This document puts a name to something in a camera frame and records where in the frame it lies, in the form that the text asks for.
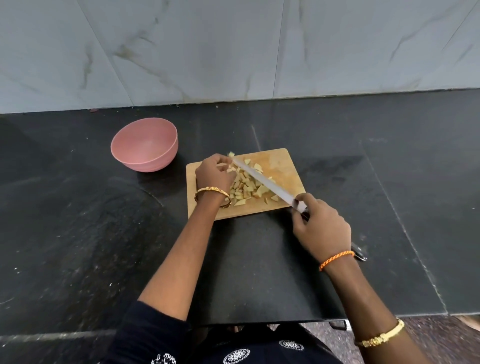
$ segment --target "orange braided thread bracelet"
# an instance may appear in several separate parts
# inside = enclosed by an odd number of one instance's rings
[[[320,264],[320,271],[323,270],[323,268],[325,268],[325,266],[330,263],[330,262],[333,262],[335,259],[337,258],[340,258],[341,256],[344,256],[344,255],[352,255],[352,256],[355,256],[355,253],[352,251],[352,250],[346,250],[344,252],[341,252],[341,253],[338,253],[337,255],[334,255],[333,257],[331,258],[328,258],[327,260],[325,260],[322,264]]]

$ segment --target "person's right arm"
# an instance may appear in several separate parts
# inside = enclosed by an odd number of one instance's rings
[[[322,200],[316,200],[311,194],[300,194],[297,200],[304,201],[308,206],[310,220],[305,222],[298,211],[293,211],[293,232],[319,263],[351,249],[350,225],[337,210]],[[335,259],[325,266],[324,271],[342,301],[356,341],[374,338],[397,325],[396,318],[375,293],[351,255]],[[405,329],[386,343],[360,347],[360,352],[367,364],[431,363]]]

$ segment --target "sleeve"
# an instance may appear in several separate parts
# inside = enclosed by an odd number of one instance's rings
[[[187,322],[136,301],[123,319],[103,364],[176,364]]]

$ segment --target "forearm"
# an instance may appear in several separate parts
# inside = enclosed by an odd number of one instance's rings
[[[325,267],[342,301],[356,341],[368,340],[393,329],[396,318],[368,283],[357,262],[350,256]],[[387,343],[360,348],[368,364],[430,363],[405,329]]]
[[[156,310],[185,320],[192,303],[208,238],[223,198],[206,192],[162,265],[138,298]]]

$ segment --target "person's left hand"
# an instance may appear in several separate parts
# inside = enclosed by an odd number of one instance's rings
[[[228,165],[231,163],[232,158],[221,154],[213,154],[211,157],[204,159],[202,164],[195,170],[197,176],[197,188],[218,187],[226,193],[229,193],[230,186],[237,175],[233,171],[227,173]]]

